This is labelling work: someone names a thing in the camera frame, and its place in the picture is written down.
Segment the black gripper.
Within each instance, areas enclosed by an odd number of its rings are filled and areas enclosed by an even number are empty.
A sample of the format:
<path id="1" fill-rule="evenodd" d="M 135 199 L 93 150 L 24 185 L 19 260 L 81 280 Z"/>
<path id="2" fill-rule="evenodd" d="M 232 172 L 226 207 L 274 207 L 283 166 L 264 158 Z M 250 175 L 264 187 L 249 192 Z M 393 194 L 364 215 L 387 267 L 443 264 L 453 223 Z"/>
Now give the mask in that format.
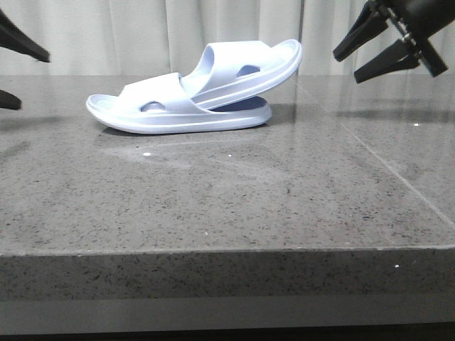
<path id="1" fill-rule="evenodd" d="M 334 58 L 341 62 L 380 35 L 388 27 L 387 20 L 402 37 L 354 72 L 358 84 L 391 72 L 414 69 L 421 63 L 432 77 L 448 70 L 429 38 L 454 21 L 453 1 L 367 1 L 345 38 L 333 50 Z"/>

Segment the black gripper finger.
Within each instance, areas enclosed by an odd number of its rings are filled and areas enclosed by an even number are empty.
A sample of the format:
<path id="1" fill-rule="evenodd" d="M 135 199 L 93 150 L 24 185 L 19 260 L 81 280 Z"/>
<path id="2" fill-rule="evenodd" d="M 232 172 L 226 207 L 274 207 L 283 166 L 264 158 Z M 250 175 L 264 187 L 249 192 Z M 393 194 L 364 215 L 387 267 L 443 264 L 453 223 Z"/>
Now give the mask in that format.
<path id="1" fill-rule="evenodd" d="M 29 55 L 44 63 L 50 62 L 50 53 L 30 39 L 1 11 L 1 47 Z"/>
<path id="2" fill-rule="evenodd" d="M 13 94 L 0 90 L 0 107 L 19 110 L 21 108 L 21 100 Z"/>

